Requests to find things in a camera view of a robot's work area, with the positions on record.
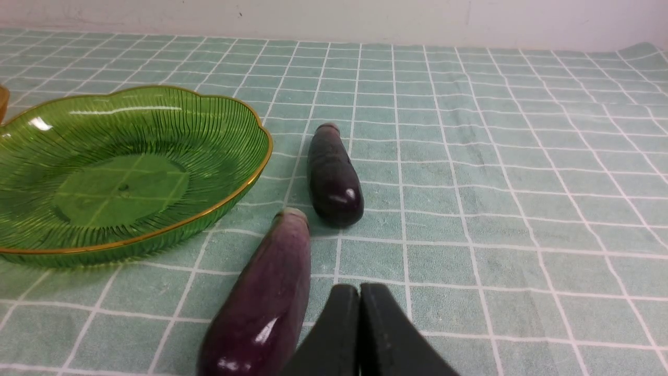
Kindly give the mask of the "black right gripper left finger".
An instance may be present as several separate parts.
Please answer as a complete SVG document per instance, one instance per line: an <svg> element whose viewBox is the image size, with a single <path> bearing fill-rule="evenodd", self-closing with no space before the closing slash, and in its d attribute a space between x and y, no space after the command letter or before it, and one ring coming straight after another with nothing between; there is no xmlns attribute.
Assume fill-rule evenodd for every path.
<svg viewBox="0 0 668 376"><path fill-rule="evenodd" d="M360 295L350 284L336 284L313 328L281 375L358 375L357 331Z"/></svg>

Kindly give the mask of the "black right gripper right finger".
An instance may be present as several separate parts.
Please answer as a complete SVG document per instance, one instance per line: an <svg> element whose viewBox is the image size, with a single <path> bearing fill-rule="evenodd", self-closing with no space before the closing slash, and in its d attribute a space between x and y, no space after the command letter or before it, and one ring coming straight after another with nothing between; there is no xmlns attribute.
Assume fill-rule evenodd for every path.
<svg viewBox="0 0 668 376"><path fill-rule="evenodd" d="M413 326L385 284L360 288L360 374L458 374Z"/></svg>

